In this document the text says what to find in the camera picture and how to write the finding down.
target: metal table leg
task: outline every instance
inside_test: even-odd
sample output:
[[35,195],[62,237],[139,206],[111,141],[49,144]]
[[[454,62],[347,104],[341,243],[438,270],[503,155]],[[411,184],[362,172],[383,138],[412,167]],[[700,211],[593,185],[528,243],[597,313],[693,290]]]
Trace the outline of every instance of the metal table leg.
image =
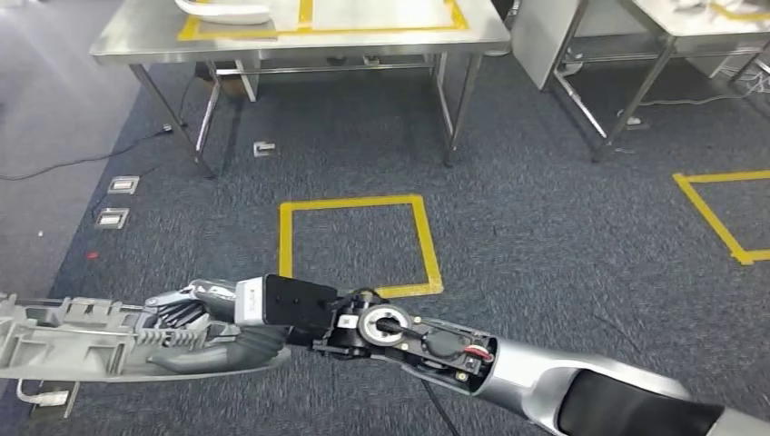
[[206,137],[209,135],[209,127],[212,125],[214,118],[214,109],[219,101],[219,94],[222,90],[222,79],[216,74],[216,66],[214,62],[206,62],[206,66],[209,68],[209,74],[214,79],[214,88],[209,96],[209,102],[206,104],[206,112],[203,114],[203,120],[201,121],[201,130],[198,132],[198,141],[195,143],[195,152],[198,154],[203,153],[203,147],[206,145]]
[[655,82],[657,77],[660,75],[660,72],[663,71],[663,68],[671,58],[671,54],[674,53],[675,48],[676,37],[670,35],[666,39],[666,46],[664,47],[663,51],[660,52],[660,54],[657,56],[657,59],[652,65],[652,68],[650,68],[649,73],[647,73],[644,82],[642,82],[636,95],[634,95],[634,98],[631,99],[631,102],[628,103],[626,109],[623,110],[623,113],[617,119],[617,123],[612,128],[612,131],[610,131],[610,133],[607,135],[607,138],[602,142],[600,147],[592,149],[592,162],[599,162],[604,156],[604,153],[606,153],[607,150],[612,147],[612,143],[615,141],[617,136],[626,129],[626,123],[628,123],[628,120],[631,118],[631,116],[634,115],[634,112],[639,107],[639,104],[642,103],[642,99],[645,98],[645,95],[647,95],[647,91],[649,91],[652,83]]
[[561,63],[564,62],[564,56],[567,55],[569,44],[572,43],[572,39],[575,37],[575,34],[578,32],[578,28],[580,27],[580,23],[583,22],[583,16],[585,16],[586,11],[588,10],[588,2],[589,0],[578,0],[577,6],[575,8],[575,14],[572,15],[572,20],[569,22],[569,26],[567,27],[567,32],[564,35],[564,39],[561,41],[561,46],[558,48],[558,52],[554,58],[553,64],[551,64],[551,74],[546,77],[546,80],[543,83],[543,86],[540,88],[540,91],[549,89],[554,74],[558,72]]
[[462,125],[468,114],[470,97],[473,95],[473,90],[476,87],[476,78],[479,76],[479,69],[481,68],[481,60],[483,58],[483,54],[474,53],[468,60],[468,70],[466,70],[465,73],[465,82],[462,84],[462,94],[459,97],[457,116],[455,116],[454,119],[454,128],[450,133],[449,146],[444,154],[444,164],[447,166],[451,166],[452,157],[454,156],[454,152],[457,151],[459,134],[462,131]]
[[727,82],[728,82],[729,84],[734,84],[734,83],[735,83],[735,81],[737,81],[738,79],[740,79],[740,78],[741,78],[741,76],[745,74],[746,70],[748,70],[749,68],[751,68],[751,65],[753,65],[753,64],[754,64],[754,62],[756,62],[756,59],[758,59],[758,58],[759,58],[759,55],[761,55],[762,53],[766,52],[768,48],[770,48],[770,41],[767,41],[767,42],[765,43],[765,45],[763,45],[763,46],[762,46],[762,51],[761,51],[761,52],[758,52],[758,53],[754,54],[753,56],[751,56],[751,59],[749,59],[749,60],[748,60],[748,62],[746,62],[746,63],[745,63],[745,65],[744,65],[744,66],[742,66],[742,67],[741,67],[741,69],[740,69],[740,70],[738,70],[738,72],[737,72],[737,73],[735,73],[735,75],[734,75],[734,76],[730,77],[730,80],[729,80],[729,81],[727,81]]
[[184,131],[184,128],[182,127],[182,120],[179,119],[179,116],[173,111],[171,106],[163,97],[161,91],[155,85],[155,82],[153,82],[153,79],[149,74],[147,74],[147,70],[144,69],[144,66],[141,64],[131,64],[129,67],[131,68],[133,75],[136,76],[136,79],[139,80],[139,83],[144,86],[144,89],[146,89],[148,93],[150,93],[150,96],[155,101],[155,104],[165,112],[165,115],[168,117],[169,124],[171,125],[173,131],[182,139],[182,146],[184,147],[184,150],[198,165],[202,176],[206,178],[214,177],[214,172],[203,160],[202,150],[196,150],[195,143],[192,139],[190,139],[190,136],[187,134],[187,132]]
[[[260,59],[250,59],[245,62],[243,60],[238,60],[235,61],[235,67],[244,72],[257,71],[262,67],[262,61],[260,61]],[[249,101],[255,103],[260,89],[260,75],[241,74],[241,81],[243,82],[243,88],[246,90]]]

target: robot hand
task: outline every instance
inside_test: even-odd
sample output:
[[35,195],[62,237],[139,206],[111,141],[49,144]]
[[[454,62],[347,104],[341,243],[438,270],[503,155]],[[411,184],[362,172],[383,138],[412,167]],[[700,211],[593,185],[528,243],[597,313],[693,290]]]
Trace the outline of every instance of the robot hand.
[[173,329],[189,325],[205,313],[216,321],[233,322],[235,282],[193,280],[179,291],[147,299],[144,307],[156,314],[164,326]]
[[410,314],[373,290],[342,298],[278,276],[236,287],[239,325],[292,325],[312,351],[396,362],[425,382],[494,403],[557,436],[760,436],[770,425],[689,400],[667,377]]
[[[205,314],[215,321],[233,323],[237,283],[225,280],[193,280],[179,291],[156,295],[144,308],[160,319],[163,327],[182,329]],[[234,339],[199,350],[159,354],[148,362],[180,374],[247,371],[265,366],[284,348],[287,326],[242,326]]]

